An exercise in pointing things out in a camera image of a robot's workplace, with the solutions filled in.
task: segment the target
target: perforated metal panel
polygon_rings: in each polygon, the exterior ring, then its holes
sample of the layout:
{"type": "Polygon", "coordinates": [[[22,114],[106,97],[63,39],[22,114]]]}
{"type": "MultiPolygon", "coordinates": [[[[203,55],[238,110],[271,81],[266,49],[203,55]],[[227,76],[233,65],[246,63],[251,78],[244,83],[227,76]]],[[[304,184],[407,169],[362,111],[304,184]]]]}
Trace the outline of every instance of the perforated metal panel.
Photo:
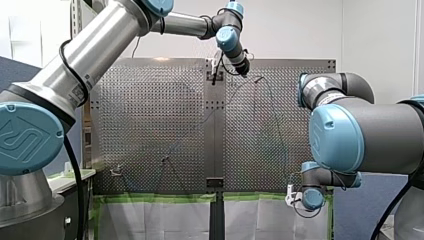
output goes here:
{"type": "MultiPolygon", "coordinates": [[[[227,107],[225,191],[284,191],[289,175],[312,160],[309,112],[297,106],[297,81],[301,73],[334,70],[327,60],[253,62],[250,76],[264,78],[240,88],[227,107]]],[[[227,98],[245,81],[227,78],[227,98]]]]}
{"type": "Polygon", "coordinates": [[[200,59],[125,59],[105,74],[92,101],[93,157],[104,164],[98,194],[205,191],[204,136],[196,127],[203,67],[200,59]],[[113,177],[118,165],[122,176],[113,177]]]}
{"type": "Polygon", "coordinates": [[[206,177],[222,173],[225,191],[284,190],[312,159],[298,77],[334,70],[328,60],[255,60],[248,79],[227,74],[213,87],[203,59],[119,61],[92,94],[96,193],[205,192],[206,177]],[[210,101],[221,98],[224,114],[211,115],[210,101]],[[118,165],[122,175],[113,177],[118,165]]]}

